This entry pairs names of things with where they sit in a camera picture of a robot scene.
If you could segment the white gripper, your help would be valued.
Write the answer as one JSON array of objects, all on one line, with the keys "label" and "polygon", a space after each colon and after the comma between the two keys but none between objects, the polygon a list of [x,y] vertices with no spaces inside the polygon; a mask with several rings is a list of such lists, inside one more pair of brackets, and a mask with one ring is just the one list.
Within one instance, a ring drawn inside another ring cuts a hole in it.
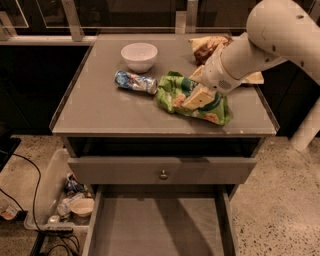
[{"label": "white gripper", "polygon": [[195,110],[204,107],[215,99],[216,91],[227,94],[241,85],[223,67],[221,52],[214,53],[205,63],[189,76],[198,84],[189,97],[183,102],[184,108]]}]

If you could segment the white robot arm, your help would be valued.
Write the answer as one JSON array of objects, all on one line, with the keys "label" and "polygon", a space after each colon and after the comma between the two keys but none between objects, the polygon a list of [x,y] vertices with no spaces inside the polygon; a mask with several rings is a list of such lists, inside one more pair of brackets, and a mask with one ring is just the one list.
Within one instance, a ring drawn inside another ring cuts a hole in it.
[{"label": "white robot arm", "polygon": [[320,27],[293,0],[262,0],[250,12],[246,31],[214,52],[191,79],[229,93],[249,75],[285,61],[320,84]]}]

